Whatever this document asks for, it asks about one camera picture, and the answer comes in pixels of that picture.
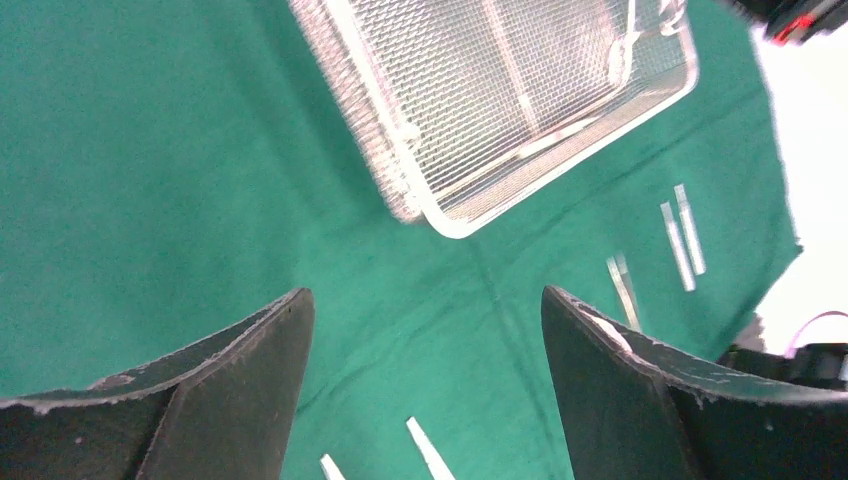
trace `green cloth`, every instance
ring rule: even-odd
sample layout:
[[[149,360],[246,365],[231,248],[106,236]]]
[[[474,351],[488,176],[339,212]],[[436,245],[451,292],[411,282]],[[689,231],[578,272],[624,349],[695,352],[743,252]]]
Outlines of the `green cloth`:
[[[469,239],[388,214],[284,0],[0,6],[0,395],[81,388],[314,290],[284,476],[567,478],[539,324],[557,284],[716,357],[795,258],[746,31],[690,5],[696,91]],[[708,271],[658,208],[685,183]]]

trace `mesh bottom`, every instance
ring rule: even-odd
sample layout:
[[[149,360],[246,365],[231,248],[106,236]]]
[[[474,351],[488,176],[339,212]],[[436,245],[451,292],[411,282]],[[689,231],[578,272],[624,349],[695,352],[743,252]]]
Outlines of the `mesh bottom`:
[[[290,3],[392,213],[452,237],[696,75],[674,1]]]

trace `silver basket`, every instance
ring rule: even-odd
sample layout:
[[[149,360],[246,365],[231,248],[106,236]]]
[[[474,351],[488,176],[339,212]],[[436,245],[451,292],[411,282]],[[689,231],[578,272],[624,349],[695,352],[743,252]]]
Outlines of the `silver basket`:
[[[392,214],[462,238],[686,95],[684,0],[290,0]]]

